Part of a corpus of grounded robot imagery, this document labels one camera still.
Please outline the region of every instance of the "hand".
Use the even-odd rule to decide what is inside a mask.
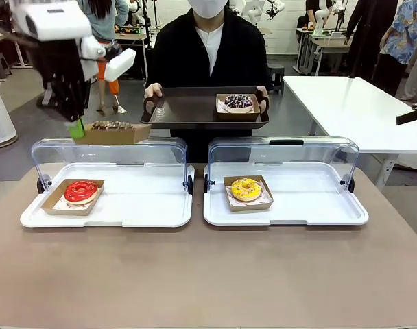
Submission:
[[[145,98],[150,98],[152,96],[157,95],[158,97],[163,97],[163,92],[161,91],[160,84],[151,84],[145,90]]]
[[[379,48],[380,49],[384,48],[385,43],[387,42],[389,36],[390,35],[388,33],[384,34],[384,36],[381,39],[381,42],[379,43]]]
[[[257,90],[261,91],[264,97],[269,97],[268,91],[264,86],[258,86]],[[261,101],[259,106],[261,107],[261,112],[264,113],[266,111],[266,101]]]

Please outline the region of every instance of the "gray floor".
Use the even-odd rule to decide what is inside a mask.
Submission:
[[[276,59],[276,61],[284,64],[286,75],[296,75],[292,69],[293,60]],[[36,141],[42,138],[58,138],[69,135],[64,122],[53,120],[48,112],[36,107],[36,96],[40,91],[39,75],[28,70],[15,70],[13,75],[9,76],[8,81],[0,86],[0,94],[19,135],[15,144],[0,149],[0,197],[15,185],[14,181],[20,180],[34,166],[30,150]],[[138,123],[142,114],[143,91],[143,83],[140,81],[121,81],[119,99],[128,113],[110,115],[109,118]],[[102,116],[96,112],[99,103],[98,97],[95,84],[91,88],[90,106],[84,115],[85,123],[102,119]],[[260,130],[254,131],[256,136],[304,136],[307,133],[311,125],[311,118],[288,90],[282,95],[271,94],[270,101],[270,122]],[[169,136],[169,132],[154,130],[153,135]],[[362,162],[366,160],[372,162],[370,158],[361,160]],[[374,173],[367,174],[369,177],[374,175]],[[389,198],[417,233],[417,173],[393,170],[388,186],[384,189],[384,195]]]

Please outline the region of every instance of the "face mask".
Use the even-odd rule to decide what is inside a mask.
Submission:
[[[188,2],[193,11],[204,19],[212,19],[227,4],[227,0],[188,0]]]

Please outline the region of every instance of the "white wall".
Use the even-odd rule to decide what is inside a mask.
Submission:
[[[299,16],[305,15],[305,0],[282,0],[285,2],[285,10],[279,13],[272,21],[263,15],[259,27],[271,29],[272,34],[265,35],[268,54],[297,54],[298,43],[295,28]],[[357,0],[348,0],[346,20],[343,27],[347,26],[350,15],[355,8]],[[158,0],[156,2],[157,16],[161,25],[164,26],[176,17],[185,14],[190,5],[187,0]],[[149,10],[150,17],[154,19],[153,9]],[[326,27],[335,27],[337,15],[329,17]]]

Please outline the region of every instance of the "white tray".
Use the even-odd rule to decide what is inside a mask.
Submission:
[[[268,210],[231,212],[223,177],[262,175],[274,198]],[[363,225],[366,209],[339,184],[329,164],[212,164],[215,185],[204,194],[204,218],[216,226]]]
[[[192,195],[185,191],[182,165],[69,164],[21,215],[30,228],[122,226],[175,228],[190,220]],[[195,169],[188,166],[192,179]],[[51,216],[41,209],[50,193],[66,178],[105,180],[104,191],[88,216]]]

